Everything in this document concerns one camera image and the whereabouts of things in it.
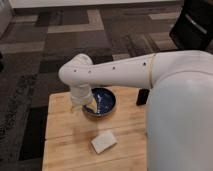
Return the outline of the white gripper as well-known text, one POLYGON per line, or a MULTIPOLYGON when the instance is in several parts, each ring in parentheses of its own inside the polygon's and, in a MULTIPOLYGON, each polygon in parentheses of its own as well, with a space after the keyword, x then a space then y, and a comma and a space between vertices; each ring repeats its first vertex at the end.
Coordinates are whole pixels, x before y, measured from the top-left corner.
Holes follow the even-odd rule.
POLYGON ((98 104, 95 99, 93 99, 92 89, 89 84, 71 86, 70 87, 70 96, 74 104, 72 104, 71 112, 80 111, 82 105, 87 105, 87 108, 90 109, 93 113, 98 112, 98 104))

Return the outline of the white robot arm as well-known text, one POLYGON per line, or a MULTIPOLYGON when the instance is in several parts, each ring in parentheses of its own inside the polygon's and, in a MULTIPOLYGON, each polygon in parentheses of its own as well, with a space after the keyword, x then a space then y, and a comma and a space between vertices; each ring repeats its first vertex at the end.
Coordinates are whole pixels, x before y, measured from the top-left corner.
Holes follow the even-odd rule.
POLYGON ((92 100, 94 84, 149 89, 148 171, 213 171, 213 54, 171 51, 95 64, 80 53, 58 75, 79 105, 92 100))

